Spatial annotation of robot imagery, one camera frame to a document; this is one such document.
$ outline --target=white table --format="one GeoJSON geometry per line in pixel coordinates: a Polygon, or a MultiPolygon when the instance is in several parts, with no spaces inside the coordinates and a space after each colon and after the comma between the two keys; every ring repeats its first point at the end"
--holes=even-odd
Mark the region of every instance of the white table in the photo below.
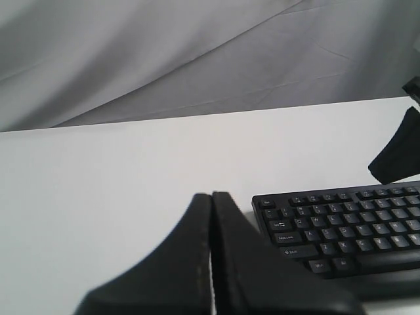
{"type": "MultiPolygon", "coordinates": [[[[195,192],[229,191],[255,222],[256,194],[375,184],[368,164],[411,105],[392,98],[0,134],[0,314],[71,314],[88,289],[149,254],[195,192]]],[[[420,312],[420,301],[389,303],[367,309],[420,312]]]]}

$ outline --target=black keyboard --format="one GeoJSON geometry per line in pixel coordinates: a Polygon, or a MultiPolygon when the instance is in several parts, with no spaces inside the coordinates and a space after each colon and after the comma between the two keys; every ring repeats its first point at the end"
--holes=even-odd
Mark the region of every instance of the black keyboard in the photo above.
{"type": "Polygon", "coordinates": [[[420,295],[420,181],[253,197],[282,255],[363,300],[420,295]]]}

